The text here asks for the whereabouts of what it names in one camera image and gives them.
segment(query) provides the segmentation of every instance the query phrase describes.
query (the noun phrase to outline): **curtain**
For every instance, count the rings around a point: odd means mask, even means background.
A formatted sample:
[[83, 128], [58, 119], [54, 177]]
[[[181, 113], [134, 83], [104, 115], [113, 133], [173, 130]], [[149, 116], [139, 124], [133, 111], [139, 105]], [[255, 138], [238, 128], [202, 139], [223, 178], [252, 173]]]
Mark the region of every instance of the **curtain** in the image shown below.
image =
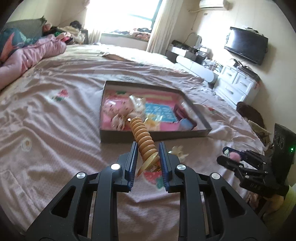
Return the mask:
[[163, 0], [147, 51], [165, 55], [184, 0]]
[[100, 4], [99, 0], [84, 0], [84, 6], [87, 7], [84, 28], [89, 32], [89, 44], [96, 44], [101, 38], [104, 15], [100, 13]]

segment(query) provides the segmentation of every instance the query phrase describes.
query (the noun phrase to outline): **television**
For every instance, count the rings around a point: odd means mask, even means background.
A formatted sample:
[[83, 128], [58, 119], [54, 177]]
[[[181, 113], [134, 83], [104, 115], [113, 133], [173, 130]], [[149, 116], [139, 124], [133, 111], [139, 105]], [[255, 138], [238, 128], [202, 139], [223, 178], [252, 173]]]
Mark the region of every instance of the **television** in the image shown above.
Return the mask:
[[268, 38], [260, 34], [231, 27], [224, 48], [251, 63], [261, 65], [267, 52], [267, 44]]

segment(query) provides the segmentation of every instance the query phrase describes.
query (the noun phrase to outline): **bed sheet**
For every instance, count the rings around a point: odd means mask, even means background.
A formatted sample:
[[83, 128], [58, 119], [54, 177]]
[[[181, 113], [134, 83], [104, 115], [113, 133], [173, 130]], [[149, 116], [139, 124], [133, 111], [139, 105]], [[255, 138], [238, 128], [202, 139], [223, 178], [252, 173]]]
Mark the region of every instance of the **bed sheet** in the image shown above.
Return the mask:
[[[206, 175], [218, 172], [242, 197], [247, 195], [234, 174], [216, 163], [225, 146], [263, 154], [263, 144], [247, 122], [204, 87], [201, 78], [180, 73], [161, 56], [156, 62], [152, 56], [141, 60], [143, 56], [125, 56], [129, 49], [124, 49], [119, 56], [130, 61], [102, 57], [117, 50], [69, 46], [0, 95], [0, 204], [20, 230], [27, 230], [76, 173], [99, 172], [130, 150], [131, 143], [100, 141], [99, 108], [106, 80], [182, 90], [213, 130], [205, 138], [165, 141], [167, 149], [184, 146], [189, 154], [184, 164]], [[60, 93], [64, 98], [55, 98]], [[153, 176], [141, 175], [132, 192], [118, 194], [120, 240], [177, 240], [178, 222], [179, 195], [166, 193]]]

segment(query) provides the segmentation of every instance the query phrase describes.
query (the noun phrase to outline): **white dresser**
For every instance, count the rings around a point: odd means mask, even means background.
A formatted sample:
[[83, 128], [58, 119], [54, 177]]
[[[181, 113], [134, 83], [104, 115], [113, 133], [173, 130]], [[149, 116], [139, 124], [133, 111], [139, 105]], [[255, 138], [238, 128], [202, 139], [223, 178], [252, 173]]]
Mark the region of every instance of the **white dresser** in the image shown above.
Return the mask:
[[259, 84], [244, 72], [225, 65], [213, 91], [233, 108], [236, 108], [240, 101], [252, 104], [259, 91]]

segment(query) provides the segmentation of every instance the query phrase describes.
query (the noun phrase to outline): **white air conditioner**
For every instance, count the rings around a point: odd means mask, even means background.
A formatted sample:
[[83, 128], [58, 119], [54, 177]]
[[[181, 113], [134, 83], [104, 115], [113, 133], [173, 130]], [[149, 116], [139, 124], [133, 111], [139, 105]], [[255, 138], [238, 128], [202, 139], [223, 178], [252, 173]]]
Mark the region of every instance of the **white air conditioner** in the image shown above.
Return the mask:
[[227, 0], [201, 0], [200, 8], [202, 10], [228, 10]]

